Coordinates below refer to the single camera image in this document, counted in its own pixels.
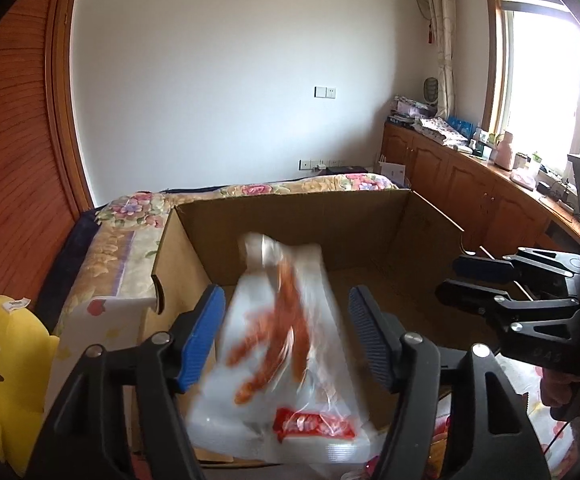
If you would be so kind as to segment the person's right hand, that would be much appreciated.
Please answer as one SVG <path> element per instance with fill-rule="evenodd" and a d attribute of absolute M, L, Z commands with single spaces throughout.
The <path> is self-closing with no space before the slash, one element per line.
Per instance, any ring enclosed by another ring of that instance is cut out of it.
<path fill-rule="evenodd" d="M 544 368 L 540 379 L 540 399 L 550 408 L 561 408 L 572 400 L 572 386 L 580 384 L 580 376 Z"/>

